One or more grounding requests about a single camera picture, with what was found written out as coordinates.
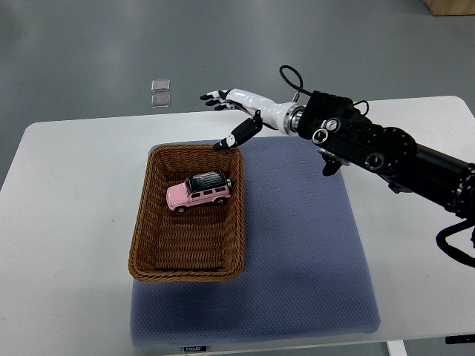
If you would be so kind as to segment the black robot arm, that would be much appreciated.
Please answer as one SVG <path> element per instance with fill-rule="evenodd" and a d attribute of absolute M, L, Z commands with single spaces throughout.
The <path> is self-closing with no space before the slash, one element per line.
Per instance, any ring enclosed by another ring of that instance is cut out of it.
<path fill-rule="evenodd" d="M 474 164 L 420 145 L 400 128 L 371 122 L 347 97 L 313 91 L 305 105 L 297 99 L 277 104 L 232 89 L 208 92 L 201 99 L 217 111 L 240 110 L 249 115 L 214 149 L 242 145 L 263 127 L 309 140 L 325 161 L 324 176 L 354 164 L 384 179 L 394 193 L 418 194 L 461 218 L 436 235 L 436 244 L 458 263 L 474 266 L 472 256 L 448 242 L 449 236 L 474 227 Z"/>

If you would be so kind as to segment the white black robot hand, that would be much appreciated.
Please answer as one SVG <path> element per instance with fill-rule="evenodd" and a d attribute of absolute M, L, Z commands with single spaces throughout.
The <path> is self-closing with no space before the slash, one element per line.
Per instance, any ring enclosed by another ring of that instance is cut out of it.
<path fill-rule="evenodd" d="M 236 148 L 249 141 L 263 128 L 263 122 L 279 131 L 284 131 L 284 119 L 293 102 L 276 103 L 264 96 L 241 89 L 214 90 L 200 96 L 207 106 L 215 111 L 242 110 L 252 118 L 240 123 L 228 136 L 213 145 L 215 151 Z"/>

